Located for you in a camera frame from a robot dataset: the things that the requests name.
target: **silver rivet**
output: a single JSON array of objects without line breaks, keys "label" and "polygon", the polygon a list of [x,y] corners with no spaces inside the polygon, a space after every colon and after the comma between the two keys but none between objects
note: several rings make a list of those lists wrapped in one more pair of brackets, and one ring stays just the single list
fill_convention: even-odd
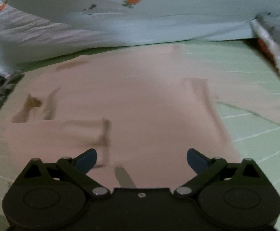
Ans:
[{"label": "silver rivet", "polygon": [[92,190],[95,195],[105,195],[108,193],[108,190],[105,187],[96,187]]},{"label": "silver rivet", "polygon": [[192,190],[189,187],[179,187],[176,189],[176,192],[180,195],[188,195],[192,192]]},{"label": "silver rivet", "polygon": [[138,194],[138,196],[139,196],[140,198],[146,197],[146,195],[147,195],[146,193],[139,193],[139,194]]}]

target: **carrot print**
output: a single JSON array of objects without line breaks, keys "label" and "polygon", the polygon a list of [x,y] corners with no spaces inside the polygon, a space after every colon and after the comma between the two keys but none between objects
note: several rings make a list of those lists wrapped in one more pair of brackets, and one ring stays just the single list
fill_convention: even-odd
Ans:
[{"label": "carrot print", "polygon": [[122,4],[125,7],[133,8],[133,5],[138,4],[141,0],[126,0]]},{"label": "carrot print", "polygon": [[7,5],[7,0],[0,5],[0,12],[4,10],[6,5]]}]

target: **pink cloth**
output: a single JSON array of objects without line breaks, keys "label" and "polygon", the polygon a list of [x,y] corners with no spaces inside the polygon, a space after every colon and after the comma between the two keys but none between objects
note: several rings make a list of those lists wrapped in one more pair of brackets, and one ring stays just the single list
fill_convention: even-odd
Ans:
[{"label": "pink cloth", "polygon": [[205,79],[163,77],[142,65],[178,60],[172,45],[79,56],[47,67],[5,125],[15,163],[55,162],[96,148],[101,168],[89,175],[119,187],[124,167],[137,187],[175,187],[195,173],[186,155],[240,160],[212,107]]}]

